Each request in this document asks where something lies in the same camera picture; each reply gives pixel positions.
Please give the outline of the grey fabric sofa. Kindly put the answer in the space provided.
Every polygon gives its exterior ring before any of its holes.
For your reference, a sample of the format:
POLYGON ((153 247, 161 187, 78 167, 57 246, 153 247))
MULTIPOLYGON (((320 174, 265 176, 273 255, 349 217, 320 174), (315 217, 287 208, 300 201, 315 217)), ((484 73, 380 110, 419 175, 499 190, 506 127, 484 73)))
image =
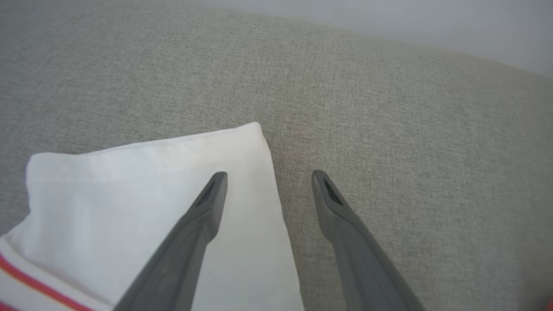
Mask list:
POLYGON ((176 0, 0 1, 0 233, 34 153, 261 125, 307 311, 344 310, 326 171, 428 311, 553 300, 553 79, 176 0))

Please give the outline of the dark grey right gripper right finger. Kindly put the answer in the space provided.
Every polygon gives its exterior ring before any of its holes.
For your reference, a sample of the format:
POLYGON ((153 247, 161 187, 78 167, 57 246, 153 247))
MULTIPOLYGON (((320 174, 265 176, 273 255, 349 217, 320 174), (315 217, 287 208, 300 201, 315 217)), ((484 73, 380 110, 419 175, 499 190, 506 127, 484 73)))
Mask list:
POLYGON ((347 311, 426 311, 327 173, 311 184, 318 223, 332 244, 347 311))

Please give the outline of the red shirt with white sleeves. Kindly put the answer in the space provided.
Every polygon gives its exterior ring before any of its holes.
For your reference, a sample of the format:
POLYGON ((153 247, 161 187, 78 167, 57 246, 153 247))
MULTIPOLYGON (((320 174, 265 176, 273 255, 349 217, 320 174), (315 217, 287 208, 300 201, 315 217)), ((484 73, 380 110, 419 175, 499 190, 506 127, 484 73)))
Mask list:
POLYGON ((30 214, 0 237, 0 311, 113 311, 218 171, 227 173, 227 195, 192 311, 304 311, 257 122, 92 153, 32 155, 30 214))

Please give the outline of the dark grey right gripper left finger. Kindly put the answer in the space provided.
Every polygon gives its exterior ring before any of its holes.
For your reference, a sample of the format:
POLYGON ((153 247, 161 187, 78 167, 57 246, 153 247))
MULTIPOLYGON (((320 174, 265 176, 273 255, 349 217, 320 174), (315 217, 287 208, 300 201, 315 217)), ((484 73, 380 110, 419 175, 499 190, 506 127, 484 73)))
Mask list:
POLYGON ((113 311, 191 311, 206 247, 219 232, 227 187, 226 172, 210 178, 113 311))

